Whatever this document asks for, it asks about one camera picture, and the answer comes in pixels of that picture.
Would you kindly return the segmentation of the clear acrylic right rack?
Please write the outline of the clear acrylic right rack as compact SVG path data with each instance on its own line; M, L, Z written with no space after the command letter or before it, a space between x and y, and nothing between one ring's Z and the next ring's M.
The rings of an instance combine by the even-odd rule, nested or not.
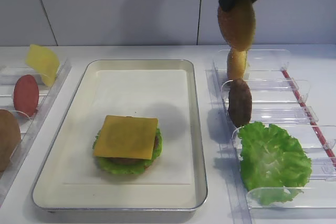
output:
M224 139L220 161L228 176L228 195L234 223L287 223L295 218L335 217L335 126L321 125L307 106L310 82L289 75L290 52L251 50L244 80L252 95L252 122L277 125L299 140L311 158L312 173L303 187L265 187L247 190L240 178L242 146L228 113L230 80L226 60L229 51L211 55L207 73L213 84L212 105L221 115Z

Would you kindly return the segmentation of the pale bun half in rack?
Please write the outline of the pale bun half in rack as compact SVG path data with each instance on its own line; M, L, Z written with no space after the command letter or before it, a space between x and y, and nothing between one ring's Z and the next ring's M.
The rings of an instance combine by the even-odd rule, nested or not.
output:
M246 70L247 51L231 48L227 57L227 77L229 80L242 79Z

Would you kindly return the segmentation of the clear acrylic left rack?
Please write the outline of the clear acrylic left rack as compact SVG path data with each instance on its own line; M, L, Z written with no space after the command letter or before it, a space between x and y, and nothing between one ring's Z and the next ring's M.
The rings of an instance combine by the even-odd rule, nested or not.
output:
M12 113L21 133L21 141L13 150L9 165L1 172L1 203L4 202L70 70L70 60L62 61L54 84L48 87L42 82L41 75L30 67L1 66L1 109ZM39 88L38 105L32 116L23 115L22 112L15 110L13 104L15 84L20 77L27 74L35 78Z

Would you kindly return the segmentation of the cream metal tray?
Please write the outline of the cream metal tray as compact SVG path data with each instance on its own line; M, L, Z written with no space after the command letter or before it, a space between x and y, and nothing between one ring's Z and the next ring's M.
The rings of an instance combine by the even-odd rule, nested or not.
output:
M156 118L161 155L140 175L114 175L93 156L107 115ZM32 192L48 210L194 211L207 197L193 64L97 60L88 64Z

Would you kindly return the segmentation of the red tomato slice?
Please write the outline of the red tomato slice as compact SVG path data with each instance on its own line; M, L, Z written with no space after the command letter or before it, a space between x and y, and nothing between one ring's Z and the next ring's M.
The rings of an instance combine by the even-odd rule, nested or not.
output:
M39 100L39 87L35 78L30 75L21 76L14 87L13 104L16 111L28 117L35 113Z

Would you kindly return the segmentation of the green lettuce leaf in rack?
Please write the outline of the green lettuce leaf in rack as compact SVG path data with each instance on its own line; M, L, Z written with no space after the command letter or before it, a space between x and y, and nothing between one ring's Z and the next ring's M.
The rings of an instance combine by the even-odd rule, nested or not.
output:
M299 141L275 125L246 124L237 134L242 150L240 176L261 205L292 201L310 179L311 159Z

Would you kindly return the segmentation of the orange-brown bun in left rack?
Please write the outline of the orange-brown bun in left rack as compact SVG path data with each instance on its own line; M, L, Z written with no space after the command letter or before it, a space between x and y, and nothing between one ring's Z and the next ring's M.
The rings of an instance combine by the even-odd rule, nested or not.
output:
M7 110L1 109L1 172L9 164L10 157L21 141L19 124L16 118Z

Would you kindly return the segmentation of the clear acrylic rack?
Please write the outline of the clear acrylic rack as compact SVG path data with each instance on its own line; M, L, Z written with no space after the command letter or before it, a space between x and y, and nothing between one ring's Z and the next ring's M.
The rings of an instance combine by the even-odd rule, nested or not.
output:
M242 146L228 113L230 80L226 60L229 51L211 55L207 73L213 84L212 105L221 115L224 139L220 161L228 176L228 195L234 223L287 223L295 218L335 217L335 126L321 125L307 106L310 82L289 75L290 52L251 50L244 80L252 95L252 122L277 125L299 140L311 158L312 173L303 187L265 187L247 190L240 178Z
M9 165L1 172L1 203L4 202L70 70L70 60L62 61L54 84L48 87L42 82L41 75L30 67L1 66L1 109L12 113L21 133L21 141L13 150ZM23 115L22 112L15 110L13 104L15 84L20 77L27 74L35 78L39 88L38 105L32 116Z

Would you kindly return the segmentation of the sesame top bun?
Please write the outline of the sesame top bun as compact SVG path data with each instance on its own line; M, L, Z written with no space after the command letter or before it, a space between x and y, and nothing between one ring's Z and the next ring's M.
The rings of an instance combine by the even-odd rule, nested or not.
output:
M217 18L220 32L228 45L237 51L246 51L251 47L256 31L251 0L238 0L229 11L224 11L219 6Z

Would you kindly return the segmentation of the orange cheese slice on burger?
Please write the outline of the orange cheese slice on burger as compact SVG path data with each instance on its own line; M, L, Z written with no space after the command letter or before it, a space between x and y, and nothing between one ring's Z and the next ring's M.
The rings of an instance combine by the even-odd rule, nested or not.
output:
M96 157L151 159L157 118L107 115L93 149Z

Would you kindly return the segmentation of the brown meat patty in rack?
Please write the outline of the brown meat patty in rack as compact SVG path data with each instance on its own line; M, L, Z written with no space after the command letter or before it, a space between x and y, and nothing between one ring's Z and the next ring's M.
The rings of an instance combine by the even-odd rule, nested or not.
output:
M252 111L252 96L248 84L243 79L231 82L228 113L236 127L249 123Z

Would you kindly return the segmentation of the yellow cheese slice in rack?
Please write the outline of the yellow cheese slice in rack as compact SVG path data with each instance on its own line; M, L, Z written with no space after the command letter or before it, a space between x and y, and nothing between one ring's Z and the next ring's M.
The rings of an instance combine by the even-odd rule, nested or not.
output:
M31 44L25 63L41 76L42 82L46 86L53 86L60 61L52 50L44 46Z

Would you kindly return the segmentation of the green lettuce under burger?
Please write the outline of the green lettuce under burger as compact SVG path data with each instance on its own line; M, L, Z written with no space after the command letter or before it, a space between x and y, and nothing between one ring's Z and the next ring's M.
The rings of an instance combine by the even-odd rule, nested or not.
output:
M151 159L107 158L95 157L98 167L110 174L142 174L161 155L163 137L159 128L156 129L154 148Z

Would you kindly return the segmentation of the white paper tray liner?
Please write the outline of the white paper tray liner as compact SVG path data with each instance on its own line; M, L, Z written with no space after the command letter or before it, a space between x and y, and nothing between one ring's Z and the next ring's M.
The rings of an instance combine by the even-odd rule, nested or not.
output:
M92 155L107 115L157 118L163 151L141 175L110 175ZM190 184L193 161L187 74L183 70L100 70L81 82L64 122L67 184Z

